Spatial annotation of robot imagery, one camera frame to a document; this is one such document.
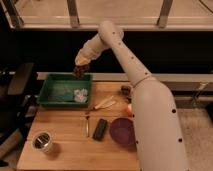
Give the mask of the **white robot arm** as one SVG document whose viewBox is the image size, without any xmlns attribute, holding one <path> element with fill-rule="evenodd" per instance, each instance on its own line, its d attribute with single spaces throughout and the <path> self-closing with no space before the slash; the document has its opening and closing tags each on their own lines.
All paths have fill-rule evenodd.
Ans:
<svg viewBox="0 0 213 171">
<path fill-rule="evenodd" d="M 171 90 L 160 82 L 123 42 L 124 32 L 111 21 L 79 50 L 75 64 L 84 66 L 113 51 L 133 87 L 132 110 L 141 171 L 189 171 L 180 120 Z"/>
</svg>

